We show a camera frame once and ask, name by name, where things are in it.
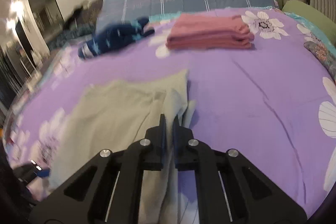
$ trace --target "beige garment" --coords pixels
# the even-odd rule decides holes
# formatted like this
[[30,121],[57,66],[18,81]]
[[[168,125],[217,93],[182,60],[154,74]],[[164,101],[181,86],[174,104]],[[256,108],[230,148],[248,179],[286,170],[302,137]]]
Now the beige garment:
[[[114,81],[88,89],[70,115],[64,138],[51,166],[50,187],[54,189],[102,149],[113,152],[127,149],[145,137],[146,130],[157,126],[160,114],[166,117],[167,152],[164,169],[145,171],[140,198],[139,223],[157,223],[172,170],[172,123],[181,122],[188,108],[187,71],[148,83]],[[186,117],[191,117],[194,103]],[[168,197],[177,196],[177,172],[170,178]],[[160,222],[172,223],[176,206],[164,206]]]

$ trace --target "rolled dark blue cloth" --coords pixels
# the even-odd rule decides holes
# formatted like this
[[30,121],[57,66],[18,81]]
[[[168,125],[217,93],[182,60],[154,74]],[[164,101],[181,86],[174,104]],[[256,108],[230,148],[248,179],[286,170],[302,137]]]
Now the rolled dark blue cloth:
[[107,52],[118,51],[153,34],[154,29],[143,31],[148,23],[148,17],[141,17],[131,22],[110,24],[102,32],[95,34],[91,40],[82,44],[78,49],[78,56],[87,59]]

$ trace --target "pink folded garment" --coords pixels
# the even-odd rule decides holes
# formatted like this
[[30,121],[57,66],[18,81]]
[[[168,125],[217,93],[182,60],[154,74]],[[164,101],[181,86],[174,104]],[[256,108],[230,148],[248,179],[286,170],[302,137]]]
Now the pink folded garment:
[[169,49],[251,48],[254,34],[240,15],[209,17],[182,14],[167,37]]

